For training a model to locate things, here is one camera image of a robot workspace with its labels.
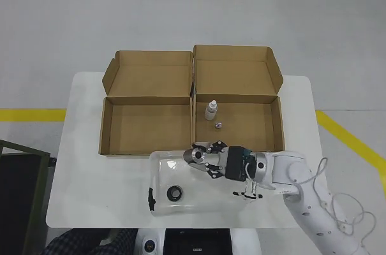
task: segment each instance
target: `clear plastic container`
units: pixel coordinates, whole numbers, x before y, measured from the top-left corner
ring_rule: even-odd
[[[150,155],[151,188],[156,200],[152,215],[240,211],[245,207],[248,202],[232,194],[242,192],[245,182],[225,177],[212,179],[207,172],[190,167],[182,158],[183,152],[153,152]],[[217,155],[209,155],[206,159],[213,164],[218,162]],[[169,199],[169,188],[175,191],[175,196],[170,197],[176,201]]]

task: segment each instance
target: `white cable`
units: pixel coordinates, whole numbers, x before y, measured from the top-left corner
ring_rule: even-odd
[[[314,175],[313,177],[311,177],[311,178],[309,178],[309,179],[307,179],[307,180],[305,180],[305,181],[303,181],[303,182],[295,182],[295,181],[293,181],[291,178],[289,178],[289,172],[288,172],[288,170],[289,170],[290,166],[291,166],[292,164],[294,164],[295,162],[293,162],[292,164],[290,164],[290,165],[288,166],[288,168],[286,169],[286,174],[287,174],[287,176],[288,176],[288,179],[292,181],[292,184],[295,185],[295,186],[297,186],[297,187],[299,187],[301,184],[305,184],[305,183],[308,183],[308,182],[310,182],[310,181],[313,181],[313,183],[312,183],[312,188],[313,188],[313,190],[314,190],[316,196],[317,196],[318,199],[319,199],[319,204],[320,204],[320,206],[321,206],[323,209],[325,209],[325,211],[332,217],[332,219],[334,219],[334,220],[336,221],[336,225],[338,226],[338,229],[339,229],[342,233],[344,233],[344,234],[346,234],[346,235],[351,236],[351,235],[354,234],[354,226],[357,225],[357,224],[359,224],[359,223],[361,223],[361,222],[363,221],[363,219],[364,219],[364,214],[370,214],[371,216],[373,216],[373,219],[374,219],[373,227],[372,227],[372,228],[364,235],[364,237],[361,238],[361,240],[360,240],[360,246],[361,246],[361,247],[364,247],[364,240],[365,240],[370,234],[372,234],[372,232],[373,232],[374,229],[376,228],[376,225],[377,225],[377,218],[376,218],[376,216],[375,216],[372,212],[369,212],[369,211],[364,210],[364,207],[363,207],[362,203],[361,203],[357,198],[355,198],[354,196],[352,196],[352,195],[350,195],[350,194],[346,194],[346,193],[336,193],[336,194],[334,194],[334,195],[332,196],[332,201],[330,202],[330,204],[331,204],[331,207],[332,207],[332,209],[333,209],[333,215],[329,212],[329,210],[327,210],[327,208],[325,208],[325,207],[322,206],[322,205],[323,205],[323,203],[322,203],[323,200],[321,199],[321,197],[319,196],[319,194],[318,194],[318,192],[317,192],[317,190],[316,190],[315,183],[316,183],[316,178],[317,178],[319,175],[321,175],[321,174],[325,171],[326,166],[327,166],[327,161],[328,161],[327,157],[323,157],[323,158],[320,160],[320,162],[319,162],[319,165],[318,165],[318,169],[317,169],[316,175]],[[348,223],[348,222],[346,222],[346,221],[342,221],[342,220],[338,219],[338,217],[337,217],[337,215],[336,215],[336,210],[335,210],[335,208],[334,208],[334,198],[335,198],[336,196],[338,196],[338,195],[348,196],[348,197],[352,198],[353,200],[355,200],[355,201],[359,204],[359,206],[360,206],[360,208],[361,208],[361,213],[359,213],[356,217],[353,218],[352,223]],[[345,233],[343,230],[340,229],[340,224],[339,224],[339,223],[341,223],[341,224],[347,224],[347,225],[351,226],[351,227],[352,227],[352,232],[351,232],[351,233]],[[354,251],[351,255],[355,254],[358,250],[359,250],[359,247],[358,247],[358,248],[356,249],[356,251]]]

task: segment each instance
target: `open cardboard box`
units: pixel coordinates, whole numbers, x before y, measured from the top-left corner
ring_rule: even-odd
[[[116,52],[102,80],[99,154],[190,148],[192,65],[191,52]]]
[[[269,47],[194,47],[193,140],[224,141],[254,151],[285,149],[278,91],[283,77]],[[216,100],[214,120],[205,107]],[[215,122],[222,128],[216,129]]]

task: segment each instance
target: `black rubber ring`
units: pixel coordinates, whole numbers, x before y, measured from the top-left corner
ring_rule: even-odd
[[[173,196],[174,191],[179,191],[178,196]],[[181,199],[182,197],[182,190],[179,186],[172,186],[167,189],[167,198],[172,201],[172,202],[177,202]]]

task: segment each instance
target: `plaid shirt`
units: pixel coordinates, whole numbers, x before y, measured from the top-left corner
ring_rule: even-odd
[[[137,229],[122,229],[115,240],[99,246],[109,229],[71,229],[53,239],[43,255],[133,255]]]

